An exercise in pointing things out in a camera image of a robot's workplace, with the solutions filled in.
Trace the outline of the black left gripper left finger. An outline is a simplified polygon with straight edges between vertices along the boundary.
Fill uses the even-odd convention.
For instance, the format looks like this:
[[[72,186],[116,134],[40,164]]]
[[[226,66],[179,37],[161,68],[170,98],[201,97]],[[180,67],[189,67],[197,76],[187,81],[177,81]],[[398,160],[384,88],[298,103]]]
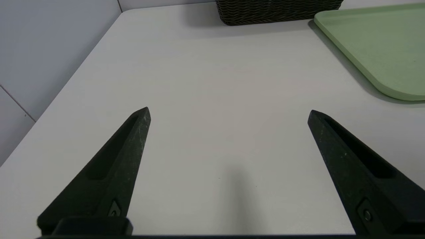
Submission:
[[[127,218],[150,127],[135,111],[38,216],[42,236],[130,236]]]

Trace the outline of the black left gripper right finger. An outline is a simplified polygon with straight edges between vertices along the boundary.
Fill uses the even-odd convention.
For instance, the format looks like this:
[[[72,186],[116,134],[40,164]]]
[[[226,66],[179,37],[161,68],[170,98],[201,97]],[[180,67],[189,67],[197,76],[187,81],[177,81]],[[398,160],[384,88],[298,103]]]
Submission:
[[[358,236],[423,236],[425,192],[330,116],[308,126]]]

